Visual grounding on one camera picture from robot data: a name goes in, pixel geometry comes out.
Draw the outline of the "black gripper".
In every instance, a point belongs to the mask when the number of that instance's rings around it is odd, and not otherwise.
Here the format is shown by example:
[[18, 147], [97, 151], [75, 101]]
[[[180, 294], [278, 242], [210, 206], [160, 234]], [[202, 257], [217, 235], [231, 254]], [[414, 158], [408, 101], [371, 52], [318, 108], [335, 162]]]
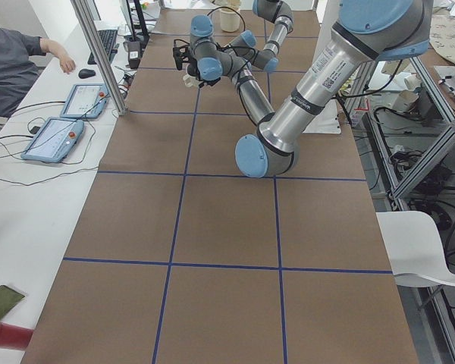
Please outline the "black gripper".
[[180, 71], [184, 64], [190, 63], [190, 44], [183, 39], [174, 39], [172, 55], [175, 66]]

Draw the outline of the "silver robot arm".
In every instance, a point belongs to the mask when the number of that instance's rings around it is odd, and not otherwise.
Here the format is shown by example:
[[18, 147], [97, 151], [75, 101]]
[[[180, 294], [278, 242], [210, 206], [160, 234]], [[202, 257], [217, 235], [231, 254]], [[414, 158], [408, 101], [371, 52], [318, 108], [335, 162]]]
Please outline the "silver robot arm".
[[289, 171], [297, 162], [297, 138], [336, 95], [353, 72], [368, 61], [388, 61], [423, 54], [429, 44], [430, 1], [342, 1], [331, 28], [331, 40], [279, 109], [273, 109], [252, 68], [272, 72], [285, 37], [293, 31], [293, 12], [282, 1], [256, 1], [253, 13], [273, 24], [263, 49], [250, 31], [225, 46], [214, 40], [211, 19], [191, 20], [190, 40], [173, 48], [178, 69], [200, 85], [227, 77], [235, 86], [253, 134], [235, 148], [239, 170], [247, 177], [267, 177]]
[[234, 38], [227, 44], [227, 48], [259, 70], [271, 73], [278, 66], [281, 45], [287, 35], [293, 31], [293, 12], [289, 4], [284, 1], [259, 0], [253, 2], [253, 13], [273, 24], [263, 48], [256, 48], [256, 38], [250, 30], [245, 30]]

